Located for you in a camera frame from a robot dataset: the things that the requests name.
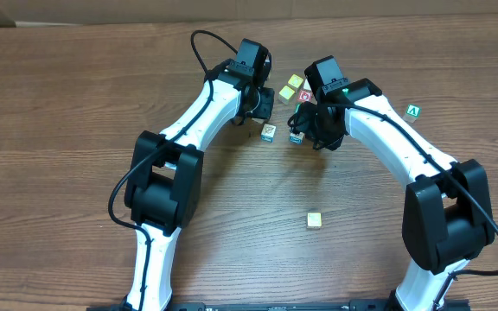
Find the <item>white block blue H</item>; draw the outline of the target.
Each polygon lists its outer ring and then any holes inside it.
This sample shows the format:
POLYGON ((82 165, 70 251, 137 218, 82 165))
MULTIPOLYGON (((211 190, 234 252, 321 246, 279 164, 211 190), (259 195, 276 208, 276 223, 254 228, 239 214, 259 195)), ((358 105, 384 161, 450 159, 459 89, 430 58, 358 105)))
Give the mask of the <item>white block blue H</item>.
POLYGON ((304 133, 290 133, 290 142, 296 144, 302 144, 304 140, 304 133))

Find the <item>yellow plain wooden block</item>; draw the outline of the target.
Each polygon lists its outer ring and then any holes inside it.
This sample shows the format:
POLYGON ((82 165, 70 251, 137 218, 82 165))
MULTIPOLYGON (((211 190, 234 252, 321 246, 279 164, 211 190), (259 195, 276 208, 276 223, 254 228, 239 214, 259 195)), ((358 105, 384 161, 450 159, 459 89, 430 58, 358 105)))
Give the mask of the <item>yellow plain wooden block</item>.
POLYGON ((322 214, 321 213, 308 213, 307 214, 307 228, 320 229, 322 227, 322 214))

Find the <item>red M block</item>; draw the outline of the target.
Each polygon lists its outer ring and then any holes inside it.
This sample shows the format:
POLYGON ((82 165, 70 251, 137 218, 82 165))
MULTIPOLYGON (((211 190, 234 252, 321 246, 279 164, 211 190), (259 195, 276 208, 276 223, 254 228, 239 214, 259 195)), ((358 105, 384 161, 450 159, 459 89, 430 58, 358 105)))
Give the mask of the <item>red M block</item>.
POLYGON ((258 124, 263 124, 265 122, 264 119, 260 119, 260 118, 252 118, 252 120, 258 124))

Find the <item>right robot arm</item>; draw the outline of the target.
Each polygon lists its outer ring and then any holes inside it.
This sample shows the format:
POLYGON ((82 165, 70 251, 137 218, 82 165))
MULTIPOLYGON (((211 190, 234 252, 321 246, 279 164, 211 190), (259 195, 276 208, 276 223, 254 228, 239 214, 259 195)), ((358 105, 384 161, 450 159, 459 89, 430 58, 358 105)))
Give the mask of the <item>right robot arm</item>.
POLYGON ((316 101, 297 107, 288 125, 315 150, 336 150, 345 136, 367 146, 405 189, 402 237, 411 262, 386 300, 352 301, 350 308, 468 310, 448 301, 450 285, 495 239, 486 172, 475 160, 459 162, 428 143, 391 107, 369 79, 344 77, 333 56, 304 75, 316 101))

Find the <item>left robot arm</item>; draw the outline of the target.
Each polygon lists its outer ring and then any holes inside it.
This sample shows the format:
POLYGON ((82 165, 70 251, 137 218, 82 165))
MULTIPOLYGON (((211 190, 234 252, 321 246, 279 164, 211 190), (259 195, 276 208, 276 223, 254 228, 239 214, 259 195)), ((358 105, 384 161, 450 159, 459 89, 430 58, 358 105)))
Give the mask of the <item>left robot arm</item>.
POLYGON ((204 152, 229 121, 271 116, 274 91, 265 87, 271 65, 267 48, 243 40, 234 58, 206 73, 199 96, 172 125, 138 137, 124 196, 137 234, 125 309, 169 305, 176 244, 201 195, 204 152))

